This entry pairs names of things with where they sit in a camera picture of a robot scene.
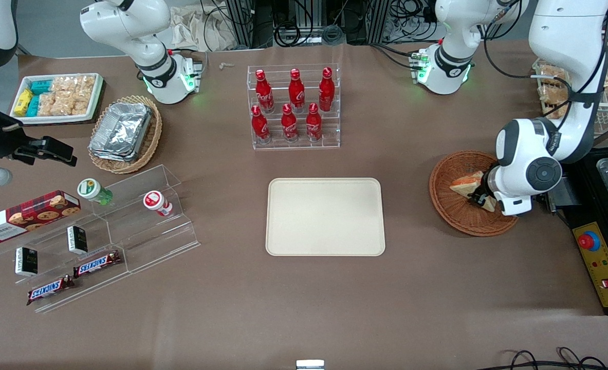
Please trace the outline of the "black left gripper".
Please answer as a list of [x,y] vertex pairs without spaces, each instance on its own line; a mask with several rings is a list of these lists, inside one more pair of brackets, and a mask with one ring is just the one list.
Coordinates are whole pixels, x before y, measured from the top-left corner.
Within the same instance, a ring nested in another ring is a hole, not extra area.
[[469,194],[469,199],[476,205],[483,207],[489,196],[496,199],[498,202],[501,201],[501,195],[499,190],[499,173],[501,170],[500,165],[492,165],[488,171],[485,171],[482,176],[481,187],[485,188],[483,191],[475,191]]

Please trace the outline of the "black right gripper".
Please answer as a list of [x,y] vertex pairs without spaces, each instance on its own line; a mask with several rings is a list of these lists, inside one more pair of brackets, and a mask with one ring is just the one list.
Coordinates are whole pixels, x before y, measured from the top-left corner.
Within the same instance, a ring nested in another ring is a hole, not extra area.
[[[27,136],[19,120],[0,112],[0,158],[22,162],[33,162],[39,158],[38,148],[31,145],[34,138]],[[50,136],[39,140],[43,154],[52,155],[52,160],[75,167],[78,161],[73,156],[73,147]]]

